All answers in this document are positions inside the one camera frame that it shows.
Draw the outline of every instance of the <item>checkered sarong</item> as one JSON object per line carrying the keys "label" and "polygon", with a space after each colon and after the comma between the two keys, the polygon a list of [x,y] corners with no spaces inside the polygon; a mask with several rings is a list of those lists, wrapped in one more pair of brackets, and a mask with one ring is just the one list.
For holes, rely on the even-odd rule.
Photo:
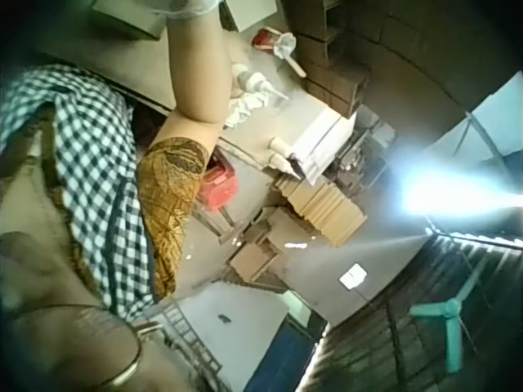
{"label": "checkered sarong", "polygon": [[132,111],[86,71],[32,69],[2,97],[0,153],[46,103],[56,108],[56,171],[73,237],[105,305],[131,320],[153,302],[154,279],[136,185]]}

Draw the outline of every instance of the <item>plastic bottle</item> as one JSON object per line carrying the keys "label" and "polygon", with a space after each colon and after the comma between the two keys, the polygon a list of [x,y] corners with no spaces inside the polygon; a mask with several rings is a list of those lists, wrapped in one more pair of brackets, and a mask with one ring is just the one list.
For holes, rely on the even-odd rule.
{"label": "plastic bottle", "polygon": [[269,92],[270,94],[288,100],[288,96],[276,90],[263,73],[253,72],[249,70],[247,65],[243,64],[233,65],[232,72],[238,82],[239,88],[243,91],[250,93]]}

